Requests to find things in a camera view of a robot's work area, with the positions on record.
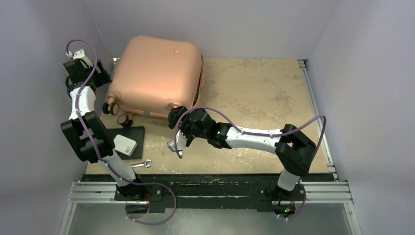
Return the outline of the pink suitcase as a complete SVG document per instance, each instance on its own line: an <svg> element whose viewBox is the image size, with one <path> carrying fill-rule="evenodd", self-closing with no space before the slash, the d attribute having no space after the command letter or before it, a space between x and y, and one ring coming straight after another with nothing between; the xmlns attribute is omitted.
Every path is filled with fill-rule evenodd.
<svg viewBox="0 0 415 235"><path fill-rule="evenodd" d="M202 85L203 55L195 44L139 35L116 62L102 112L124 111L122 124L136 114L167 118L172 108L196 106Z"/></svg>

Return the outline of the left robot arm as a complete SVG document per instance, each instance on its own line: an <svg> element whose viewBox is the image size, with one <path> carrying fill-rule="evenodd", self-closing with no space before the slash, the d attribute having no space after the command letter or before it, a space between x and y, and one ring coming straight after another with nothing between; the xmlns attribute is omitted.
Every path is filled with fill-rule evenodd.
<svg viewBox="0 0 415 235"><path fill-rule="evenodd" d="M69 74L65 83L72 107L69 119L60 125L61 131L81 161L98 164L115 179L118 193L142 199L145 185L117 154L113 137L94 110L95 90L110 82L109 74L100 61L90 65L86 59L76 58L63 65Z"/></svg>

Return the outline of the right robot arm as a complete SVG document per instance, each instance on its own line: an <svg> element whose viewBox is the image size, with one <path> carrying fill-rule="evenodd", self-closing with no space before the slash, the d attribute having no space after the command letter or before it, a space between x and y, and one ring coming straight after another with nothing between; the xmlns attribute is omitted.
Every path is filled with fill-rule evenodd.
<svg viewBox="0 0 415 235"><path fill-rule="evenodd" d="M313 120L300 127L286 124L282 129L260 130L237 126L228 117L224 117L226 122L216 122L208 110L208 107L172 108L168 126L175 131L175 136L167 144L169 149L182 158L183 150L195 138L201 138L218 149L247 148L275 154L283 165L275 185L276 196L280 199L291 196L299 179L308 175L321 144L314 143L301 131Z"/></svg>

